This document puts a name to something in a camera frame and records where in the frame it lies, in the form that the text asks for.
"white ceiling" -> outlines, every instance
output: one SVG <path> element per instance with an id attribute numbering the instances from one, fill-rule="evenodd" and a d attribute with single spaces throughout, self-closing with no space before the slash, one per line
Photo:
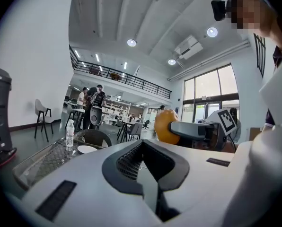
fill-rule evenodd
<path id="1" fill-rule="evenodd" d="M 77 78 L 72 78 L 72 80 L 70 81 L 70 85 L 71 88 L 76 87 L 79 90 L 82 90 L 84 87 L 96 87 L 97 83 L 91 82 L 91 81 L 86 81 L 86 80 L 80 80 Z M 148 98 L 144 98 L 141 97 L 137 94 L 132 94 L 132 93 L 128 93 L 128 92 L 123 92 L 121 90 L 112 88 L 112 87 L 107 87 L 104 86 L 103 91 L 105 92 L 105 94 L 107 96 L 118 96 L 121 95 L 121 99 L 126 101 L 126 102 L 130 102 L 133 104 L 142 104 L 142 103 L 147 103 L 147 105 L 156 105 L 156 104 L 160 104 L 159 101 L 154 101 L 154 100 L 150 100 Z"/>
<path id="2" fill-rule="evenodd" d="M 214 26 L 218 36 L 210 38 L 206 31 Z M 231 24 L 216 22 L 211 0 L 72 0 L 69 38 L 73 48 L 86 61 L 134 74 L 138 65 L 147 66 L 168 77 L 192 66 L 193 57 L 170 66 L 168 59 L 177 59 L 174 49 L 188 36 L 203 46 L 201 56 L 220 44 L 233 46 L 242 37 Z M 128 39 L 137 45 L 131 48 Z M 94 58 L 97 53 L 102 60 Z"/>

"water bottle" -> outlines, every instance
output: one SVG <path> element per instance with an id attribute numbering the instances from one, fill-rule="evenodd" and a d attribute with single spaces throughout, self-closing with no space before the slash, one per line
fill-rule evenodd
<path id="1" fill-rule="evenodd" d="M 69 151 L 71 151 L 73 148 L 74 132 L 75 132 L 74 121 L 69 120 L 69 123 L 66 128 L 66 149 Z"/>

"recessed light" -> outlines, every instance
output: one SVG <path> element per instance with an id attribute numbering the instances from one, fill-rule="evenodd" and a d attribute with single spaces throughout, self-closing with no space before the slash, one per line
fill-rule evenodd
<path id="1" fill-rule="evenodd" d="M 208 30 L 207 30 L 207 35 L 209 37 L 216 37 L 218 35 L 218 30 L 214 27 L 210 27 Z"/>
<path id="2" fill-rule="evenodd" d="M 169 59 L 169 60 L 168 60 L 168 63 L 169 63 L 171 66 L 173 66 L 173 65 L 175 65 L 175 63 L 176 63 L 176 60 L 174 60 L 174 59 Z"/>
<path id="3" fill-rule="evenodd" d="M 136 42 L 135 40 L 133 40 L 133 39 L 129 39 L 129 40 L 127 41 L 127 44 L 128 44 L 130 47 L 135 47 L 136 44 L 137 44 L 137 42 Z"/>
<path id="4" fill-rule="evenodd" d="M 75 53 L 76 53 L 76 55 L 80 58 L 80 56 L 79 56 L 79 54 L 78 54 L 78 52 L 75 50 Z"/>

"man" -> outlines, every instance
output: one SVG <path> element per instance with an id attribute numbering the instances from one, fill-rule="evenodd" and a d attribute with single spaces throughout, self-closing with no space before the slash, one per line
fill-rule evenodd
<path id="1" fill-rule="evenodd" d="M 94 101 L 94 98 L 93 96 L 95 96 L 95 93 L 100 93 L 102 98 L 103 98 L 103 102 L 102 102 L 102 105 L 104 105 L 105 103 L 105 93 L 102 92 L 102 86 L 101 85 L 98 85 L 97 87 L 92 87 L 89 89 L 89 91 L 87 91 L 87 93 L 84 95 L 84 99 L 87 100 L 87 108 L 85 110 L 85 113 L 84 113 L 84 119 L 83 119 L 83 129 L 84 130 L 87 130 L 88 129 L 88 126 L 91 124 L 90 122 L 90 109 L 92 108 L 92 103 Z"/>
<path id="2" fill-rule="evenodd" d="M 80 92 L 77 100 L 77 108 L 83 108 L 83 104 L 86 103 L 86 100 L 84 100 L 84 95 L 88 89 L 86 87 L 83 88 L 82 92 Z"/>
<path id="3" fill-rule="evenodd" d="M 248 29 L 261 37 L 270 38 L 276 43 L 273 53 L 275 70 L 282 62 L 282 20 L 264 0 L 228 0 L 227 16 L 237 28 Z M 269 110 L 266 115 L 264 131 L 275 125 Z"/>

